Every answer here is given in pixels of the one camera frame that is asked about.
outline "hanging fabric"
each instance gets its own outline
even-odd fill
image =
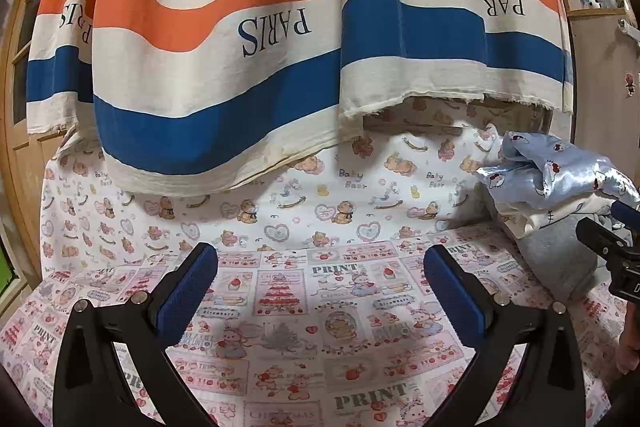
[[[567,35],[558,0],[42,0],[28,127],[95,112],[121,188],[216,192],[411,95],[571,111]]]

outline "door frame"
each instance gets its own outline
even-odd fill
[[[14,84],[14,57],[18,54],[18,38],[20,28],[24,18],[27,0],[12,0],[9,13],[6,18],[4,34],[2,35],[2,43],[0,46],[0,78],[2,79],[2,87],[0,89],[0,173],[4,182],[4,195],[8,203],[9,211],[15,222],[17,233],[22,240],[22,245],[12,245],[14,252],[17,254],[17,261],[25,271],[33,273],[39,280],[42,280],[42,268],[40,266],[40,240],[38,227],[38,239],[34,240],[34,235],[30,233],[30,227],[27,225],[28,218],[23,213],[14,180],[18,180],[16,172],[15,152],[12,148],[11,137],[7,135],[7,124],[13,124],[13,84]],[[26,120],[20,122],[26,126]],[[64,129],[58,130],[59,134],[65,132]],[[32,135],[34,139],[38,139],[39,135]],[[26,252],[26,259],[22,259],[20,251]]]

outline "folded cloth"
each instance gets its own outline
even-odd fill
[[[554,299],[566,302],[580,298],[607,279],[608,272],[604,267],[604,260],[578,241],[575,237],[575,227],[578,221],[589,217],[607,230],[612,230],[612,220],[609,216],[574,212],[559,218],[551,225],[532,230],[524,237],[514,237],[511,228],[508,227],[509,221],[505,221],[498,213],[497,205],[486,188],[483,187],[480,192],[492,219],[515,241],[531,271]],[[629,246],[632,245],[628,230],[612,231]]]
[[[606,216],[611,213],[611,203],[614,201],[615,198],[605,196],[598,190],[569,198],[550,210],[536,210],[527,203],[507,204],[498,201],[495,202],[495,209],[513,236],[520,239],[573,213]]]
[[[601,190],[636,208],[640,195],[609,158],[582,150],[570,142],[539,133],[507,132],[503,162],[476,171],[495,201],[527,203],[549,210],[568,198]]]

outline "gray fabric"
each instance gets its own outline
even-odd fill
[[[588,286],[598,256],[575,237],[575,225],[585,214],[570,214],[548,227],[516,239],[532,272],[558,301],[568,301],[576,288]]]
[[[566,302],[580,298],[599,283],[610,280],[604,260],[575,237],[575,226],[583,217],[590,217],[611,230],[610,217],[570,214],[548,227],[536,230],[522,239],[516,239],[500,219],[489,192],[482,190],[481,194],[493,220],[516,242],[527,265],[554,299]],[[628,230],[619,229],[613,232],[631,246],[631,233]]]
[[[634,184],[609,158],[553,136],[509,131],[502,141],[502,156],[500,165],[476,171],[500,203],[523,202],[543,210],[596,190],[634,208],[640,203]]]

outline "light blue fabric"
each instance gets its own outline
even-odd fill
[[[476,172],[495,201],[545,210],[601,190],[634,208],[640,203],[632,181],[609,158],[553,136],[509,131],[498,155],[503,157],[500,165]]]

